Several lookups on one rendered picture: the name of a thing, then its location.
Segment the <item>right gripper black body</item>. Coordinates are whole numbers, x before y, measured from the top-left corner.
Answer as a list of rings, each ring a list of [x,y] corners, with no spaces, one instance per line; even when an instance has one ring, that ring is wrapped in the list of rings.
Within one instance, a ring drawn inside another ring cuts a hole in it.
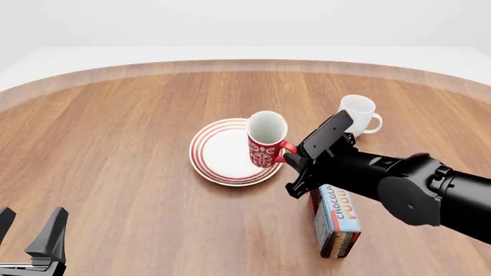
[[[310,158],[308,167],[298,174],[294,182],[286,184],[288,194],[299,199],[307,192],[315,190],[334,178],[334,168],[348,153],[354,152],[356,140],[352,133],[343,133],[330,146],[321,146],[321,153],[317,158],[311,158],[307,153],[307,138],[297,146],[297,154]]]

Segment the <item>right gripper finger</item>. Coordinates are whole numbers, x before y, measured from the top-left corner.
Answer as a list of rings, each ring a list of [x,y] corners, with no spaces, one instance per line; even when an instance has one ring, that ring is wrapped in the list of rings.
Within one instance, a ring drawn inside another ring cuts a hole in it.
[[[310,158],[303,157],[297,153],[285,153],[283,155],[285,163],[290,165],[298,173],[303,173],[310,163]]]

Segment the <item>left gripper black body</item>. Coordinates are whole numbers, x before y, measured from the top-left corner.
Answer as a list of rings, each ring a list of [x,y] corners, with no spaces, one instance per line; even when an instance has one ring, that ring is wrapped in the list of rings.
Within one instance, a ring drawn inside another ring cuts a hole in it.
[[[63,276],[66,257],[32,257],[31,263],[0,263],[0,276]]]

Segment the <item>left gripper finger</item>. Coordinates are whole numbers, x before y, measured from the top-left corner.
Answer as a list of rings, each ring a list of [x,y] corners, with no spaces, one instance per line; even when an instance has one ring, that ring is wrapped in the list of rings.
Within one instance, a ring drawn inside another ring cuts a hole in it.
[[[0,239],[5,238],[8,230],[15,220],[15,216],[16,213],[9,207],[3,207],[0,209]]]
[[[32,262],[66,262],[64,239],[68,211],[57,207],[35,240],[25,249]]]

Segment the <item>red patterned mug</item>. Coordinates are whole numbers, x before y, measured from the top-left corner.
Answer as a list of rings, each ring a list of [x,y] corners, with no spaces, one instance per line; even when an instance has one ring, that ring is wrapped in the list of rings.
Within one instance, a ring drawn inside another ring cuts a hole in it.
[[[286,141],[288,124],[281,114],[270,110],[257,112],[247,119],[245,130],[249,142],[249,158],[252,164],[269,168],[285,163],[280,152],[285,149],[297,153],[297,148]]]

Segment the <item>plate with red rings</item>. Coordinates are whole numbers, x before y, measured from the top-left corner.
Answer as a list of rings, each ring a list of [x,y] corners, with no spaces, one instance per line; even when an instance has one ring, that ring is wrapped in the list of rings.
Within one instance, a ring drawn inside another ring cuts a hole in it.
[[[215,121],[199,130],[189,145],[189,160],[204,178],[221,186],[253,186],[272,178],[281,168],[252,164],[249,158],[247,119]]]

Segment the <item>white mug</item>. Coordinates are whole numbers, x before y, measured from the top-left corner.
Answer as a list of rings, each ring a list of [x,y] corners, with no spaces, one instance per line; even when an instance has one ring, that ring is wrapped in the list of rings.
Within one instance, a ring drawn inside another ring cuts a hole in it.
[[[379,114],[375,113],[376,105],[370,99],[361,95],[347,95],[341,99],[338,110],[346,110],[353,120],[352,125],[346,130],[347,133],[352,133],[354,137],[359,137],[362,134],[377,133],[383,126],[383,119]],[[372,119],[378,121],[378,126],[369,130],[368,126]]]

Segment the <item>chocolate pudding box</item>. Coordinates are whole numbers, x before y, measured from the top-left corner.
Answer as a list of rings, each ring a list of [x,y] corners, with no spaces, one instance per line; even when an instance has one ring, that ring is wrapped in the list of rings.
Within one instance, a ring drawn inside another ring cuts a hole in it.
[[[361,234],[348,192],[326,184],[312,190],[309,199],[320,256],[347,257]]]

